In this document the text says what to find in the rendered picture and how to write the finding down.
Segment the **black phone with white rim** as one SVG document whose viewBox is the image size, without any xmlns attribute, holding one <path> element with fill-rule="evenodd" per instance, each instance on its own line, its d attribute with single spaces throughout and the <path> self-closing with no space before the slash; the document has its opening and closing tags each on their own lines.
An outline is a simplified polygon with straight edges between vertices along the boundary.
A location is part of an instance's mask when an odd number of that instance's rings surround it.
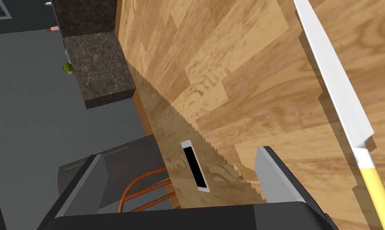
<svg viewBox="0 0 385 230">
<path fill-rule="evenodd" d="M 203 174 L 202 167 L 198 161 L 192 142 L 190 141 L 190 139 L 186 140 L 184 142 L 181 142 L 181 146 L 186 156 L 186 160 L 188 162 L 198 190 L 202 192 L 210 192 L 207 180 Z"/>
</svg>

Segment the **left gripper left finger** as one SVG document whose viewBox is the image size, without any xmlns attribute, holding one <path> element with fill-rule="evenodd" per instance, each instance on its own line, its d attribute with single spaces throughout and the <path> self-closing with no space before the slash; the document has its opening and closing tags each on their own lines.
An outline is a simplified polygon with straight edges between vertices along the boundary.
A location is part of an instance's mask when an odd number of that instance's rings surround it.
<svg viewBox="0 0 385 230">
<path fill-rule="evenodd" d="M 96 214 L 107 180 L 108 172 L 103 155 L 90 155 L 43 218 L 37 230 L 45 230 L 58 217 Z"/>
</svg>

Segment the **grey chair with orange frame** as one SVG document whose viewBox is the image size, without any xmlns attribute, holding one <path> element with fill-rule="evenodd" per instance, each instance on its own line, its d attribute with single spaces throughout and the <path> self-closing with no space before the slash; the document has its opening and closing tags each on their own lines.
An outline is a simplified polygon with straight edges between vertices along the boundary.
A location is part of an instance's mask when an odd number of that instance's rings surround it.
<svg viewBox="0 0 385 230">
<path fill-rule="evenodd" d="M 108 171 L 108 181 L 100 203 L 99 213 L 117 212 L 119 199 L 130 182 L 147 171 L 165 166 L 153 135 L 148 135 L 100 152 L 100 154 L 104 156 Z M 86 160 L 87 157 L 58 168 L 57 182 L 59 195 L 62 194 Z M 138 192 L 168 178 L 167 171 L 147 176 L 137 182 L 129 194 Z"/>
</svg>

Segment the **dark marble counter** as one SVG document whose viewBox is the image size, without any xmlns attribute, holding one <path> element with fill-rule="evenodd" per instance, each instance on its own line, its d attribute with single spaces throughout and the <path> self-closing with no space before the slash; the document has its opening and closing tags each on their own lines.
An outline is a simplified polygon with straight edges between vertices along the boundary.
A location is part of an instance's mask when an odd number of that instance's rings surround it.
<svg viewBox="0 0 385 230">
<path fill-rule="evenodd" d="M 122 0 L 51 0 L 87 109 L 132 98 L 135 85 L 119 44 Z"/>
</svg>

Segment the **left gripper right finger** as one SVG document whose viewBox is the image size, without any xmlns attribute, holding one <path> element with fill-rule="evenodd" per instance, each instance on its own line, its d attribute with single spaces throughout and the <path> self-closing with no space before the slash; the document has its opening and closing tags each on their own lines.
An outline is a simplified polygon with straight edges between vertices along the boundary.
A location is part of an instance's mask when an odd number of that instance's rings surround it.
<svg viewBox="0 0 385 230">
<path fill-rule="evenodd" d="M 269 146 L 257 148 L 255 172 L 268 203 L 302 202 L 329 224 L 331 218 Z"/>
</svg>

